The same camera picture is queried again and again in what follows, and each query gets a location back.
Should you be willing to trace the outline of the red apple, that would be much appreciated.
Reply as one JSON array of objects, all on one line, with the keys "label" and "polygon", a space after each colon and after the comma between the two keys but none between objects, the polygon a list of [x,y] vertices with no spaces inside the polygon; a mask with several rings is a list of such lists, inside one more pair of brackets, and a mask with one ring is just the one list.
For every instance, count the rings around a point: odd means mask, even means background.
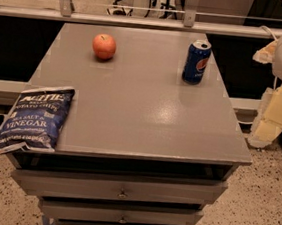
[{"label": "red apple", "polygon": [[117,49],[114,37],[107,34],[96,35],[92,40],[92,45],[95,55],[105,60],[112,58]]}]

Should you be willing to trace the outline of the blue pepsi can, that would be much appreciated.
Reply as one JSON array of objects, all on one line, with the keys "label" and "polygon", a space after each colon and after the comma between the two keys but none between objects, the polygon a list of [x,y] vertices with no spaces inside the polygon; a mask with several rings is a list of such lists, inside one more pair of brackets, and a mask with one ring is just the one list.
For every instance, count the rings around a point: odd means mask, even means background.
[{"label": "blue pepsi can", "polygon": [[189,45],[182,71],[182,78],[186,83],[195,85],[201,82],[211,53],[211,44],[208,40],[199,39]]}]

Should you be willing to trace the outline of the black office chair base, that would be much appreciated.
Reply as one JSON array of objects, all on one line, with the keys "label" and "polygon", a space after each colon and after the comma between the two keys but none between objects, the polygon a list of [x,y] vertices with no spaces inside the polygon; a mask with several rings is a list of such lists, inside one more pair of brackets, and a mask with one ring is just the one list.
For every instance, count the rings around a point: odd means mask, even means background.
[{"label": "black office chair base", "polygon": [[175,0],[114,0],[108,15],[177,20]]}]

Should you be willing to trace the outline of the grey drawer cabinet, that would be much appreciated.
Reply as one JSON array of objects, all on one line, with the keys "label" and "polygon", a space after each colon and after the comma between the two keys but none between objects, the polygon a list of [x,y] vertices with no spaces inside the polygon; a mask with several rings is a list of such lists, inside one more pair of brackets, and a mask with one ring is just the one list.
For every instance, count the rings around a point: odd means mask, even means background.
[{"label": "grey drawer cabinet", "polygon": [[[128,175],[226,183],[251,161],[215,61],[203,80],[182,78],[196,34],[109,29],[117,44],[98,61],[92,39],[101,27],[66,24],[31,78],[32,87],[71,86],[70,113],[52,153],[13,154],[15,170]],[[202,211],[206,205],[36,196],[43,200],[140,205]]]}]

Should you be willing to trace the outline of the grey metal railing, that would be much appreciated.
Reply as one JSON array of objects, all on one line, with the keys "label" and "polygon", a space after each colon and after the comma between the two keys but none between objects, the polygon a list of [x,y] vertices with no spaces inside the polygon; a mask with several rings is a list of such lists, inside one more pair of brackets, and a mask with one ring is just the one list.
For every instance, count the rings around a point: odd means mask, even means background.
[{"label": "grey metal railing", "polygon": [[243,26],[240,15],[209,14],[207,22],[197,22],[195,18],[199,14],[192,9],[147,8],[140,3],[118,6],[105,0],[0,0],[0,15],[241,37],[274,38],[282,35],[279,28]]}]

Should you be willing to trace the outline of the blue kettle chips bag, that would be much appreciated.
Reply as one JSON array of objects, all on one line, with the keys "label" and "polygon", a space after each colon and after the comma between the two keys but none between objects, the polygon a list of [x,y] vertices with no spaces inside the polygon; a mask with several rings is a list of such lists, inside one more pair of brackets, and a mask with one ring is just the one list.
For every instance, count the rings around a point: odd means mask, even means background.
[{"label": "blue kettle chips bag", "polygon": [[74,95],[75,89],[66,86],[21,92],[0,126],[0,154],[54,152]]}]

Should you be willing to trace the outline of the middle grey drawer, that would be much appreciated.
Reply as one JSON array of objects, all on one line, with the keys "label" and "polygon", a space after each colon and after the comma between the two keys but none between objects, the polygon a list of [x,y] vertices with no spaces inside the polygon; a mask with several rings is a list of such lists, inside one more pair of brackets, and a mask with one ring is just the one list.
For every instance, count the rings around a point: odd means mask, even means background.
[{"label": "middle grey drawer", "polygon": [[89,204],[43,200],[40,208],[50,218],[116,222],[118,224],[194,225],[202,211],[136,205]]}]

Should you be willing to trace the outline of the top grey drawer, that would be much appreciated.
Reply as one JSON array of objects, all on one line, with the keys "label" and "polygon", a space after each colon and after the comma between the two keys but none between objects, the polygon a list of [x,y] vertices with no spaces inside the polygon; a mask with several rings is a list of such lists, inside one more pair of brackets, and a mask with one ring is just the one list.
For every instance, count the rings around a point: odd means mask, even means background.
[{"label": "top grey drawer", "polygon": [[228,188],[224,181],[90,173],[15,170],[27,194],[41,197],[211,204]]}]

